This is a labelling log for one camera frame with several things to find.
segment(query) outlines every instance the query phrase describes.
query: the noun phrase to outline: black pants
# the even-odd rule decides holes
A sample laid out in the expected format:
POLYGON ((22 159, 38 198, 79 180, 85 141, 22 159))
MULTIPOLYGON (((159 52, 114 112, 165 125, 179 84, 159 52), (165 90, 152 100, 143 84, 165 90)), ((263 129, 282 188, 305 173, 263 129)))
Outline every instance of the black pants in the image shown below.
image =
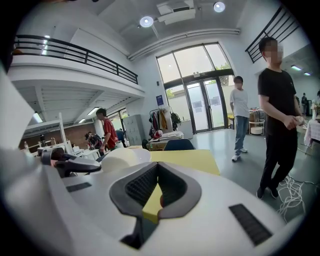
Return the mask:
POLYGON ((122 144, 123 144, 123 147, 126 148, 127 146, 126 146, 126 144, 125 144, 125 139, 122 139, 121 142, 122 142, 122 144))
POLYGON ((100 157, 102 157, 102 156, 105 155, 105 153, 100 150, 100 146, 96 146, 95 149, 96 149, 96 150, 99 150, 100 157))
POLYGON ((279 182, 283 181, 288 175, 295 163, 298 137, 297 131, 292 131, 286 135, 266 135, 266 160, 263 174, 260 181, 260 187, 276 188, 279 182), (271 179, 271 175, 279 164, 275 175, 271 179))

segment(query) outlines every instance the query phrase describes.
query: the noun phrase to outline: red shirt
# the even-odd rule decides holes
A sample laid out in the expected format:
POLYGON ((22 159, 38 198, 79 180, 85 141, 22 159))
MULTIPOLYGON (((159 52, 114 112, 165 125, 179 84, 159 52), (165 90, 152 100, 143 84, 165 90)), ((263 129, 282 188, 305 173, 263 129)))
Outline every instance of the red shirt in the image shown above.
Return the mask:
POLYGON ((103 130, 104 130, 104 137, 106 137, 108 133, 111 133, 110 138, 106 144, 108 145, 109 149, 113 149, 116 146, 118 137, 117 137, 116 130, 114 128, 113 123, 108 118, 103 121, 103 130))

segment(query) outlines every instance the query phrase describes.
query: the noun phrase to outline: sign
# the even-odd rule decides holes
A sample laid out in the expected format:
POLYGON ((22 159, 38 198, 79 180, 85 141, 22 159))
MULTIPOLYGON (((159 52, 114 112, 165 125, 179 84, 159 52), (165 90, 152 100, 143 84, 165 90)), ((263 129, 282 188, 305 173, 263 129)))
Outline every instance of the sign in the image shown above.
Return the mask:
POLYGON ((164 99, 162 98, 162 95, 156 96, 156 103, 158 106, 164 105, 164 99))

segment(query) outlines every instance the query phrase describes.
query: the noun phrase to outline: brick wall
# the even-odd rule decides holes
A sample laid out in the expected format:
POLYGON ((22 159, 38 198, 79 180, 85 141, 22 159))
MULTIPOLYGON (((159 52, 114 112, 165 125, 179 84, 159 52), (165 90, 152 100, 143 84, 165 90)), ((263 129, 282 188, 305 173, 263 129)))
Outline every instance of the brick wall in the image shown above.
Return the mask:
MULTIPOLYGON (((85 139, 85 134, 88 133, 89 131, 92 132, 93 134, 96 133, 96 129, 95 129, 95 126, 93 123, 74 126, 74 127, 64 129, 64 133, 65 133, 65 137, 66 137, 67 141, 70 141, 71 144, 74 143, 80 149, 87 148, 87 140, 85 139)), ((44 137, 45 137, 46 141, 49 141, 51 138, 54 138, 55 142, 57 144, 62 143, 60 130, 44 133, 44 137)), ((32 145, 38 144, 39 141, 40 141, 40 135, 37 135, 34 137, 29 137, 29 138, 24 138, 20 141, 19 148, 21 150, 24 149, 25 142, 29 146, 32 146, 32 145)), ((37 151, 36 147, 30 148, 31 153, 36 152, 36 151, 37 151)))

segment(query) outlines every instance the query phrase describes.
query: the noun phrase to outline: ceiling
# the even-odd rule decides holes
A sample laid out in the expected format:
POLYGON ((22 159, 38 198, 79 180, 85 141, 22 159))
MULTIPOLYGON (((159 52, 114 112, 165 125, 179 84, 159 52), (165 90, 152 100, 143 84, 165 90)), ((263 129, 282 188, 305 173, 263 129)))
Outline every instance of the ceiling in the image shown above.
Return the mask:
POLYGON ((19 93, 28 102, 35 112, 38 112, 42 120, 62 120, 65 125, 77 124, 81 119, 92 122, 95 113, 88 113, 94 107, 110 109, 121 102, 131 98, 125 94, 96 90, 90 88, 79 88, 71 86, 42 86, 39 80, 14 81, 19 93))
POLYGON ((312 76, 320 77, 320 65, 317 54, 310 44, 285 57, 282 61, 281 68, 296 78, 305 76, 305 72, 310 73, 312 76), (302 70, 294 70, 291 68, 292 65, 302 70))
POLYGON ((165 0, 78 0, 69 4, 78 5, 97 15, 136 51, 159 39, 183 32, 215 28, 235 29, 247 0, 223 0, 225 10, 221 13, 213 9, 216 0, 193 0, 195 18, 169 25, 156 21, 161 16, 157 5, 164 2, 165 0), (152 27, 138 28, 139 21, 144 16, 155 20, 152 27))

